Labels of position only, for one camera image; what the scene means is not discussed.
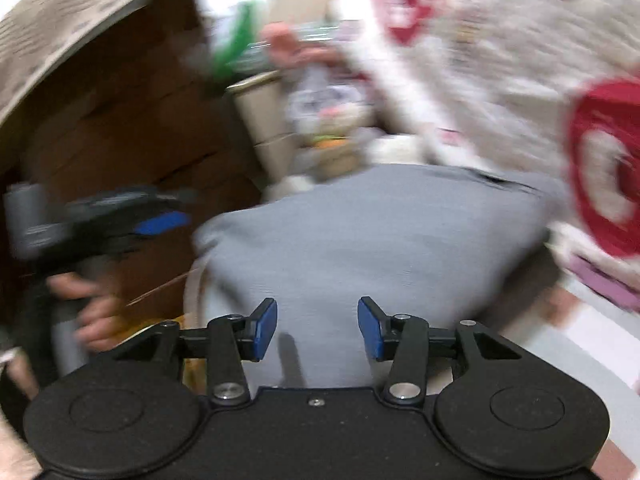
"green object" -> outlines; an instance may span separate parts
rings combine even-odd
[[[233,65],[242,53],[255,41],[257,2],[250,0],[238,5],[238,17],[226,43],[218,44],[213,55],[213,77],[228,80],[233,77]]]

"gray cloth cover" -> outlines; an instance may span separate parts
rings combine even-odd
[[[257,386],[362,386],[369,363],[356,318],[361,296],[388,314],[449,327],[494,298],[557,217],[562,189],[538,174],[384,165],[204,224],[195,234],[214,286],[208,319],[278,302]]]

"screw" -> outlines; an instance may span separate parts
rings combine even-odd
[[[213,394],[223,400],[237,399],[244,394],[244,386],[238,383],[221,383],[213,387]]]
[[[420,386],[413,383],[396,383],[391,385],[389,393],[396,399],[413,399],[420,395]]]

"circular cover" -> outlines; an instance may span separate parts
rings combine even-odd
[[[609,414],[583,384],[524,359],[487,362],[447,386],[434,417],[471,462],[499,474],[547,478],[590,465]]]
[[[155,468],[192,435],[196,397],[139,362],[100,362],[65,376],[28,407],[24,429],[45,465],[78,478]]]
[[[612,80],[598,84],[586,92],[574,111],[569,129],[570,173],[578,209],[598,244],[612,256],[640,253],[640,130],[638,106],[640,84],[636,81]],[[622,200],[629,206],[623,218],[611,218],[596,204],[585,174],[590,152],[603,151],[603,144],[584,151],[586,139],[593,132],[603,132],[623,150],[619,160],[612,160],[617,171],[614,182]]]

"human hand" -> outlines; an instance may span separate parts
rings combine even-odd
[[[51,276],[47,285],[61,300],[93,298],[78,314],[78,341],[98,352],[110,350],[119,343],[116,336],[124,329],[124,303],[110,292],[111,287],[85,280],[74,272]]]

